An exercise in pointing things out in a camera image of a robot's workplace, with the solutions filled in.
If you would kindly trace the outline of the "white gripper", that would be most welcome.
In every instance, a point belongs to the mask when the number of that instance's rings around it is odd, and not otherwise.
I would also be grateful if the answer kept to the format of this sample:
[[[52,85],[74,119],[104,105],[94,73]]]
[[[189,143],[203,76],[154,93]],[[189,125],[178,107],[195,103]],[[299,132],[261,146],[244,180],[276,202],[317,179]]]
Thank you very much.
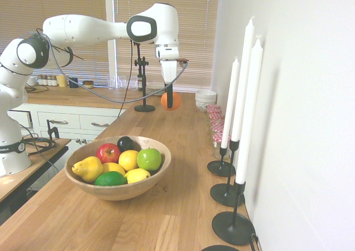
[[[161,72],[164,83],[166,85],[166,100],[167,108],[171,109],[173,107],[173,84],[172,81],[176,78],[177,75],[177,60],[170,61],[160,61]]]

